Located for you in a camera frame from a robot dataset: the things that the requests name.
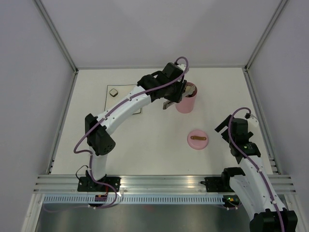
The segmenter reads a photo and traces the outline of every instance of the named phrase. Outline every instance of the gray floor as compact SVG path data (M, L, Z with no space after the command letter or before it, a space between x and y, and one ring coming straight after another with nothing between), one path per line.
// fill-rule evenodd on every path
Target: gray floor
M47 204L49 210L72 204ZM248 232L243 207L226 211L213 205L120 204L108 209L41 211L36 232Z

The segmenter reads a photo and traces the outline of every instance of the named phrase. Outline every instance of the pink saucer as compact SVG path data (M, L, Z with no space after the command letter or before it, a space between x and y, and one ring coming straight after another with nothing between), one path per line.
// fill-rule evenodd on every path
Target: pink saucer
M206 137L206 140L191 139L191 136ZM189 146L192 147L193 149L202 150L207 146L209 138L208 138L208 135L204 131L193 130L188 134L187 141L188 141Z

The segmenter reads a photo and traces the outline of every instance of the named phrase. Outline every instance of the pink cup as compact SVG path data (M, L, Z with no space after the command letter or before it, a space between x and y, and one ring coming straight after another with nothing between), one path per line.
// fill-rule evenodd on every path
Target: pink cup
M187 85L193 86L194 84L188 82ZM180 103L176 104L176 109L182 114L187 114L191 112L194 108L195 98L197 98L197 87L196 86L195 86L195 90L193 94L184 97Z

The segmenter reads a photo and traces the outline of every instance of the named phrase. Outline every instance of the white table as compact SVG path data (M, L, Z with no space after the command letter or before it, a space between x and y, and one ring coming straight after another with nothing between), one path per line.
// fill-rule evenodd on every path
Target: white table
M107 85L136 84L156 69L80 70L56 153L52 174L75 174L89 156L74 154L73 148L84 134L84 118L104 110ZM237 166L229 145L214 131L229 114L242 106L253 109L241 68L191 68L186 80L197 86L193 112L181 114L175 106L162 110L164 99L143 108L142 114L128 118L112 135L115 149L107 160L107 174L190 175L221 174L225 167ZM244 117L245 111L236 116ZM200 151L187 144L194 129L209 136ZM259 128L250 128L268 174L272 174ZM84 141L80 149L87 149Z

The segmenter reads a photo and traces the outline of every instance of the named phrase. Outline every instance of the white wall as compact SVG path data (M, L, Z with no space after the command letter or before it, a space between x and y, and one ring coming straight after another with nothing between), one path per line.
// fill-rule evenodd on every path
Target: white wall
M291 0L251 74L283 170L309 216L309 1Z
M78 68L244 65L280 0L42 0Z
M0 7L0 231L20 231L72 70L31 0Z

